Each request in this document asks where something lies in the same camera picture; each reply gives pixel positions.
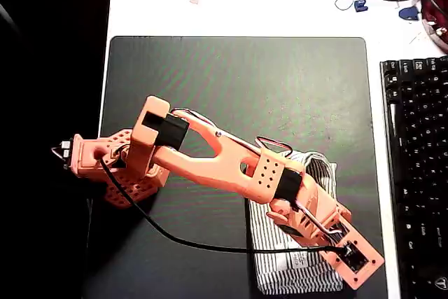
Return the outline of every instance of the striped cloth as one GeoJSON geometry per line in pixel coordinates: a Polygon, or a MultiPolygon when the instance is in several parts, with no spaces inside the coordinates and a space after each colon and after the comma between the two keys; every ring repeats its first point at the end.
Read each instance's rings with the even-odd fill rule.
{"type": "MultiPolygon", "coordinates": [[[[294,151],[291,160],[301,162],[316,182],[336,198],[336,164],[321,153],[294,151]]],[[[249,200],[254,249],[296,248],[299,244],[266,216],[268,204],[249,200]]],[[[342,290],[342,278],[317,252],[256,254],[257,285],[263,294],[330,292],[342,290]]]]}

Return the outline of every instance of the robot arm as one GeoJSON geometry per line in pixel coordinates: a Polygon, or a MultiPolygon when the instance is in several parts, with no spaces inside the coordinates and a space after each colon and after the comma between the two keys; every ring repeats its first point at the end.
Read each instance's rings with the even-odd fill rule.
{"type": "Polygon", "coordinates": [[[110,137],[62,142],[62,157],[79,177],[107,182],[106,201],[118,208],[130,206],[99,163],[138,202],[163,187],[170,172],[195,183],[236,192],[264,204],[267,216],[287,225],[302,246],[340,246],[346,253],[320,254],[353,289],[357,289],[384,263],[384,259],[350,224],[351,213],[334,200],[302,164],[267,148],[258,148],[218,129],[210,120],[187,109],[170,113],[169,103],[149,97],[132,130],[110,137]],[[192,158],[179,148],[187,130],[198,132],[212,147],[214,158],[192,158]],[[246,164],[246,171],[240,169],[246,164]]]}

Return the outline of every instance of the desk mat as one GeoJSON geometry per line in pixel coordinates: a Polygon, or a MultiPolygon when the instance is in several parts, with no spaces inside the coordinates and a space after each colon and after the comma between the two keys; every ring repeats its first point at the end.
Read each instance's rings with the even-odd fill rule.
{"type": "MultiPolygon", "coordinates": [[[[253,142],[262,134],[337,163],[337,197],[383,251],[365,42],[358,38],[115,37],[101,135],[132,127],[148,95],[188,107],[253,142]]],[[[189,132],[181,150],[210,156],[189,132]]],[[[178,237],[246,246],[244,200],[170,175],[142,202],[178,237]]],[[[266,298],[251,256],[170,242],[132,209],[92,207],[85,298],[266,298]]],[[[384,266],[357,292],[288,298],[386,298],[384,266]]]]}

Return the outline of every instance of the black keyboard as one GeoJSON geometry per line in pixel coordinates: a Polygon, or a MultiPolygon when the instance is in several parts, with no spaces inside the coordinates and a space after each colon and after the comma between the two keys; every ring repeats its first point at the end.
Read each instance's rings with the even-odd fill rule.
{"type": "Polygon", "coordinates": [[[448,298],[448,57],[381,78],[402,298],[448,298]]]}

